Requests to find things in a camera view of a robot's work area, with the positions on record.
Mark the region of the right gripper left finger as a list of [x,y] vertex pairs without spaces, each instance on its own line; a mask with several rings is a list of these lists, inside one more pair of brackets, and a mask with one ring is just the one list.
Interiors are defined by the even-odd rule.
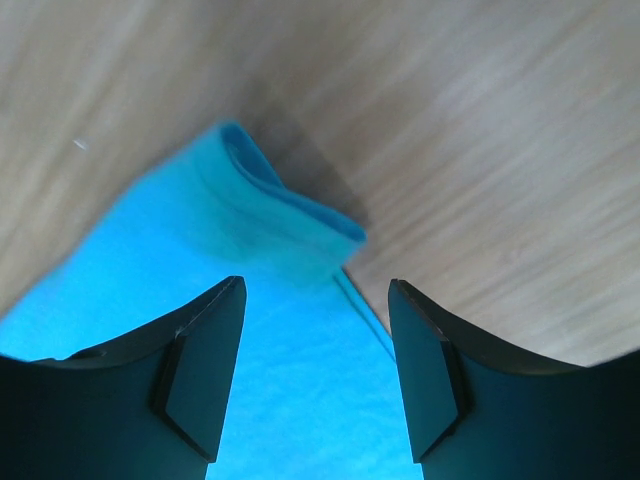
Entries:
[[247,298],[231,276],[64,360],[1,360],[5,479],[202,479],[219,451]]

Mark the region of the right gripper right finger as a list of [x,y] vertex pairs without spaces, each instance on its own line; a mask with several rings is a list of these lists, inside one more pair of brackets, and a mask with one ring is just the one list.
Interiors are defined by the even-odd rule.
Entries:
[[635,479],[639,355],[591,367],[509,343],[409,282],[388,291],[411,455],[427,479]]

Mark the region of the blue t shirt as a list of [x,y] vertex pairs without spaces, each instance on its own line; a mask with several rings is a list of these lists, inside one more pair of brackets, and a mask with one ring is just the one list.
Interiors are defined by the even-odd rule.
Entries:
[[216,126],[1,325],[5,479],[416,479],[365,243]]

